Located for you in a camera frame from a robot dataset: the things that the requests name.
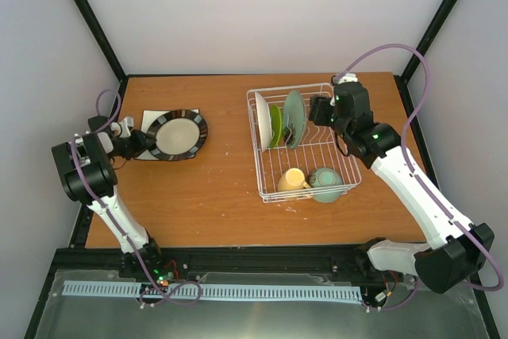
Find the light blue plate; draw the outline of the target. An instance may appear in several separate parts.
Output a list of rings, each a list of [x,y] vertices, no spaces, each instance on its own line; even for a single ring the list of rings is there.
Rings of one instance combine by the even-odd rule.
[[[291,91],[283,105],[283,139],[288,148],[297,148],[306,131],[306,108],[298,91]]]

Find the lime green small plate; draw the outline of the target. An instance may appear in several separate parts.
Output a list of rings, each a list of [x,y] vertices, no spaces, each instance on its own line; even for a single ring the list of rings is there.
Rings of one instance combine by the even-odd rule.
[[[275,148],[279,144],[283,134],[283,114],[280,108],[275,104],[270,105],[269,111],[272,131],[272,138],[269,144],[269,148]]]

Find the white wire dish rack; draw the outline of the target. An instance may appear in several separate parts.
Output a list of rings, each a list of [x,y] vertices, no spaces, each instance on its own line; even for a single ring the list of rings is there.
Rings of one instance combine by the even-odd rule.
[[[298,91],[306,108],[306,131],[297,148],[288,148],[283,135],[275,148],[264,152],[260,149],[260,135],[256,116],[255,92],[270,105],[277,105],[283,113],[283,105],[291,91]],[[248,114],[252,132],[252,147],[256,162],[256,177],[259,195],[263,202],[285,202],[297,199],[313,199],[317,188],[300,191],[278,192],[277,185],[282,174],[290,168],[299,168],[305,173],[306,181],[309,174],[317,168],[331,168],[343,179],[344,185],[335,187],[342,189],[344,194],[361,183],[360,169],[353,156],[344,156],[337,147],[334,132],[326,126],[316,126],[308,120],[310,98],[313,95],[333,97],[333,87],[328,83],[315,83],[292,87],[273,87],[247,91]]]

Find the floral patterned plate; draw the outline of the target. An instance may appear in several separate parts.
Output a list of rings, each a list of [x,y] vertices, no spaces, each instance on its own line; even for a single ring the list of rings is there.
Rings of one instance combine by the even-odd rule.
[[[269,148],[272,139],[270,106],[260,93],[255,92],[256,116],[262,152]]]

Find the yellow ceramic mug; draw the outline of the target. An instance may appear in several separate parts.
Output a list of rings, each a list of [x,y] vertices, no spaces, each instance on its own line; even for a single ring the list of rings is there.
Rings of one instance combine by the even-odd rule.
[[[310,189],[305,173],[299,168],[290,168],[285,171],[277,185],[278,192],[300,191]]]

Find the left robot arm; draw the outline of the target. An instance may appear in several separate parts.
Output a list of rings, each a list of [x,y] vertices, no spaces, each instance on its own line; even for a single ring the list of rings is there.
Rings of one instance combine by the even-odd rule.
[[[120,243],[125,268],[157,277],[164,271],[165,258],[121,200],[111,164],[118,157],[131,160],[139,156],[154,140],[133,128],[132,117],[114,122],[97,116],[88,124],[90,132],[51,148],[63,190],[70,200],[80,202],[105,222]]]

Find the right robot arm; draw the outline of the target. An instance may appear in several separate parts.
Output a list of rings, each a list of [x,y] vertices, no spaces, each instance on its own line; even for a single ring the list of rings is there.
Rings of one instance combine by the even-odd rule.
[[[431,291],[442,294],[483,267],[493,231],[459,212],[402,146],[395,129],[374,120],[368,90],[361,83],[336,84],[331,97],[312,96],[309,119],[331,128],[346,153],[395,193],[424,234],[423,244],[369,241],[366,256],[372,268],[417,276]]]

